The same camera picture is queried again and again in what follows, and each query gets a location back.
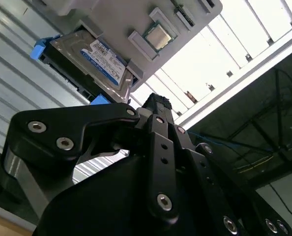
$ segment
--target blue plastic tab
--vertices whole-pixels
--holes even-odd
[[[103,104],[110,104],[111,102],[105,98],[104,95],[98,95],[92,102],[91,105],[103,105]]]
[[[56,35],[54,37],[47,37],[47,38],[41,38],[34,44],[34,48],[32,52],[30,53],[30,58],[33,60],[39,60],[41,57],[44,49],[49,45],[49,43],[54,40],[60,38],[60,35]]]

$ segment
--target blue hard drive label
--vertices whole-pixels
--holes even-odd
[[[92,42],[90,47],[92,52],[84,48],[81,50],[81,54],[118,86],[125,72],[125,65],[110,48],[99,40]]]

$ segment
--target wooden surface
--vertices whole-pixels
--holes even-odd
[[[23,229],[0,217],[0,236],[31,236],[32,232]]]

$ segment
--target silver bolt head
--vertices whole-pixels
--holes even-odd
[[[224,216],[224,225],[232,235],[238,234],[238,228],[235,223],[227,216]]]
[[[185,129],[183,129],[182,127],[179,126],[177,129],[181,134],[185,134]]]
[[[172,209],[172,202],[165,194],[159,194],[157,196],[157,203],[165,211],[170,211]]]
[[[276,226],[269,220],[269,219],[265,219],[265,223],[267,225],[267,227],[274,233],[277,233],[277,228]]]
[[[157,117],[156,120],[157,120],[159,123],[163,123],[163,122],[164,122],[164,120],[161,119],[160,117]]]
[[[69,138],[58,138],[57,139],[57,147],[59,149],[62,149],[64,151],[70,151],[74,146],[74,143],[71,139]]]
[[[127,109],[126,112],[127,112],[128,114],[130,114],[131,116],[134,116],[134,115],[135,115],[135,112],[132,111],[132,110],[130,110],[130,109]]]
[[[279,228],[281,228],[282,231],[284,231],[285,234],[289,234],[286,226],[284,226],[284,224],[280,220],[277,220],[277,224],[278,224]]]
[[[31,121],[28,123],[28,129],[33,133],[43,133],[47,130],[47,126],[39,121]]]
[[[208,153],[210,153],[210,154],[213,153],[212,149],[209,146],[204,146],[204,148]]]

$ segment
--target hard drive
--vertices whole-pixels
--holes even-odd
[[[127,102],[134,76],[101,39],[79,30],[54,39],[40,58],[74,84],[89,101],[99,94],[110,102]]]

